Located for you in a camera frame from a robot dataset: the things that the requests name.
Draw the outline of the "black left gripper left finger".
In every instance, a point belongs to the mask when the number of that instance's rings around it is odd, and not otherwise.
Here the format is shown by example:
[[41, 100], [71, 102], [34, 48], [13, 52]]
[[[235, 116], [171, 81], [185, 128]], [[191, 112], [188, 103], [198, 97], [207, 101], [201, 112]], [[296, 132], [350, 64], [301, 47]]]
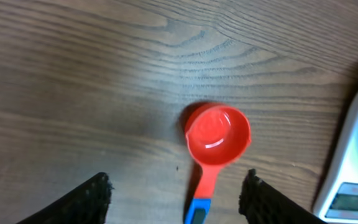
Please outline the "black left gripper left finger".
[[99, 172], [18, 224], [104, 224], [112, 190], [107, 173]]

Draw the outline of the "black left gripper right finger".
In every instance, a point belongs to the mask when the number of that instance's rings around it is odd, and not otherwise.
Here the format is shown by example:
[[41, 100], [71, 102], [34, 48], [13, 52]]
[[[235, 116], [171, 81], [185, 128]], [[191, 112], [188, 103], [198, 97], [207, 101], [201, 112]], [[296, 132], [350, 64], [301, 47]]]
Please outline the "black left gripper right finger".
[[326, 224], [256, 176], [255, 169], [242, 183], [239, 213], [249, 224]]

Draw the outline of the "red measuring scoop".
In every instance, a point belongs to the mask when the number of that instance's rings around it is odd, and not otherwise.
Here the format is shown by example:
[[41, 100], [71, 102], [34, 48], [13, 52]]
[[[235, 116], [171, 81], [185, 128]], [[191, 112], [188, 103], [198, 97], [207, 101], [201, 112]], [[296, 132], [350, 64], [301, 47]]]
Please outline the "red measuring scoop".
[[239, 109], [222, 103], [205, 103], [186, 122], [185, 139], [190, 155], [201, 167], [201, 176], [184, 223], [204, 223], [218, 175], [249, 147], [251, 126]]

